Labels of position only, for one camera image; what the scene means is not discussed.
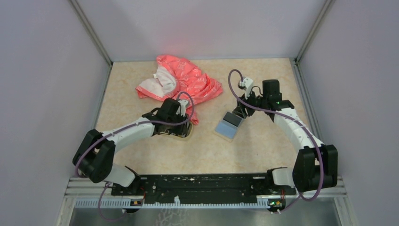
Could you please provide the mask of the gold card tin box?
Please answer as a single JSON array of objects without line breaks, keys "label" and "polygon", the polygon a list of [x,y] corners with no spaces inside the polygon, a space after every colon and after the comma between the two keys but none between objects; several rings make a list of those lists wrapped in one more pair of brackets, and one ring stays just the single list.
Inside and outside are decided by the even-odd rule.
[{"label": "gold card tin box", "polygon": [[178,126],[161,125],[160,130],[156,134],[185,141],[189,139],[192,129],[193,124],[191,122]]}]

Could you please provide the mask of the beige blue card holder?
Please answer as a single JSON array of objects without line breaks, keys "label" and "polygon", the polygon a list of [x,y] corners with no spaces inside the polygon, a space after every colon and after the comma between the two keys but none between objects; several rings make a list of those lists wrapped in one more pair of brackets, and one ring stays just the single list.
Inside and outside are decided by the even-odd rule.
[{"label": "beige blue card holder", "polygon": [[214,133],[216,135],[220,136],[221,138],[223,138],[223,139],[225,139],[225,140],[227,140],[229,142],[232,142],[234,137],[237,134],[237,131],[238,131],[239,127],[235,127],[235,126],[227,123],[223,119],[221,119],[219,121],[218,125],[216,126],[216,128],[214,130]]}]

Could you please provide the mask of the thin credit card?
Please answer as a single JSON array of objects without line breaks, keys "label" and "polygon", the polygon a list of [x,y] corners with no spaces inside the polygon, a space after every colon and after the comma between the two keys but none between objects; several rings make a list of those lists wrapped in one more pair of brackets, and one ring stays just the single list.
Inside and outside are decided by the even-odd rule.
[{"label": "thin credit card", "polygon": [[239,127],[244,119],[231,112],[226,112],[225,116],[223,117],[223,120],[235,127]]}]

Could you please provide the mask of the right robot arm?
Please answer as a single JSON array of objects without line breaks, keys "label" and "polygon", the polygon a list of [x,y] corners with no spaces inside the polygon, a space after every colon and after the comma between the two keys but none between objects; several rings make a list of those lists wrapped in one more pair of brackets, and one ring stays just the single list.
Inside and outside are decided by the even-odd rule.
[{"label": "right robot arm", "polygon": [[277,194],[283,186],[295,187],[299,192],[335,187],[338,182],[338,151],[334,145],[326,145],[315,137],[297,114],[294,105],[282,98],[278,80],[264,80],[263,93],[259,96],[252,91],[254,81],[250,78],[239,80],[238,87],[245,91],[237,101],[235,109],[244,118],[255,111],[266,109],[266,114],[286,134],[297,151],[292,168],[282,167],[268,171],[271,175],[265,181],[265,189]]}]

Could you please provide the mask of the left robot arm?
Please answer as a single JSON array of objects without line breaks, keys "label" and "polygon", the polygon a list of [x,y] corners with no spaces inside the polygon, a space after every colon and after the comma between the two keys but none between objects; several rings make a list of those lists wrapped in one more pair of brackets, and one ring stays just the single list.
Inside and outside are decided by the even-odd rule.
[{"label": "left robot arm", "polygon": [[187,113],[187,108],[191,104],[187,99],[167,98],[161,107],[143,114],[133,123],[104,132],[90,130],[72,160],[75,171],[93,183],[111,182],[122,186],[130,195],[137,194],[141,189],[139,175],[127,166],[114,163],[115,154],[136,141],[156,135],[188,137],[192,114]]}]

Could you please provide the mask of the pink patterned cloth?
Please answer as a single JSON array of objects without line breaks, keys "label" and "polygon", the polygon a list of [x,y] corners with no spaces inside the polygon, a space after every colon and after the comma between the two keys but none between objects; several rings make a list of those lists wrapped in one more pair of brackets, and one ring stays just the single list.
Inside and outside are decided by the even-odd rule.
[{"label": "pink patterned cloth", "polygon": [[164,101],[188,93],[195,105],[209,101],[223,93],[221,82],[209,77],[186,58],[158,55],[158,68],[151,78],[142,81],[135,90],[140,98]]}]

